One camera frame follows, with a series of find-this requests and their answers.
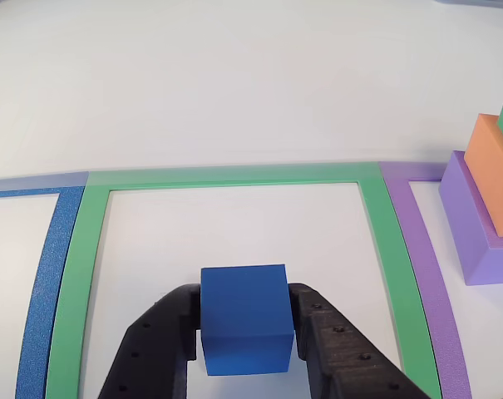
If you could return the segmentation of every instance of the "blue tape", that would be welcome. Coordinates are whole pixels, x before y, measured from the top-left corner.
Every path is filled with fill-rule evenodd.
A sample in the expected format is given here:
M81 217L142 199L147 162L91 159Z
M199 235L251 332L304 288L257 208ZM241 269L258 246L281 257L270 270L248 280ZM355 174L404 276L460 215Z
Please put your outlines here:
M57 187L84 186L86 184L86 179L88 179L88 172L2 179L0 180L0 191L55 189L55 192L57 192Z
M82 181L83 186L77 187L0 191L0 198L59 194L44 241L27 311L18 365L16 399L45 397L48 357L52 345L53 323L62 272L85 183L86 179Z

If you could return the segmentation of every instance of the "green square outline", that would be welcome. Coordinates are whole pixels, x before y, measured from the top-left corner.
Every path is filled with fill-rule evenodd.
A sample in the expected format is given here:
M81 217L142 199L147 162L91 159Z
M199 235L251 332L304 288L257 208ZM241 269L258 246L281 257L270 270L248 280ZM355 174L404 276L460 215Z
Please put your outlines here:
M427 321L395 209L378 163L360 162L91 172L62 276L46 399L78 398L92 275L111 191L332 183L358 183L387 282L403 370L430 397L441 398Z

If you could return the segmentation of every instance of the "orange block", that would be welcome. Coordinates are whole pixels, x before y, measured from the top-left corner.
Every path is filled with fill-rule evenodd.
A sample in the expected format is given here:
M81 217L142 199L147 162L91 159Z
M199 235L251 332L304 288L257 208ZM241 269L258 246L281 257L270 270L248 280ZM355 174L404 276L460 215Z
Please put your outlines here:
M478 116L465 160L495 230L503 237L503 134L498 119L494 115Z

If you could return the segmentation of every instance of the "purple block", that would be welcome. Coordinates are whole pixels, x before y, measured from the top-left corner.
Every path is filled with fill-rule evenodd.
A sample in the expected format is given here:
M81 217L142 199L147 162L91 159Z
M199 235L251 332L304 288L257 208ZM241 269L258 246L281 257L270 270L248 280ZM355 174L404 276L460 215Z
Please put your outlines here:
M467 285L503 283L503 237L499 237L464 161L452 153L440 196Z

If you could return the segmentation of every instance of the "purple tape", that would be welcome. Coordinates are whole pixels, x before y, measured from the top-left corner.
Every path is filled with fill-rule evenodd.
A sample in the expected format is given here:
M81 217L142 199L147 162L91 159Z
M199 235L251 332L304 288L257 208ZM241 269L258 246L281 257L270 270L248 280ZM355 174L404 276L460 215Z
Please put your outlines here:
M439 181L445 164L379 162L421 294L444 399L471 399L466 362L439 263L410 181Z
M86 184L88 172L62 173L1 179L0 191L55 189L56 187L82 187Z

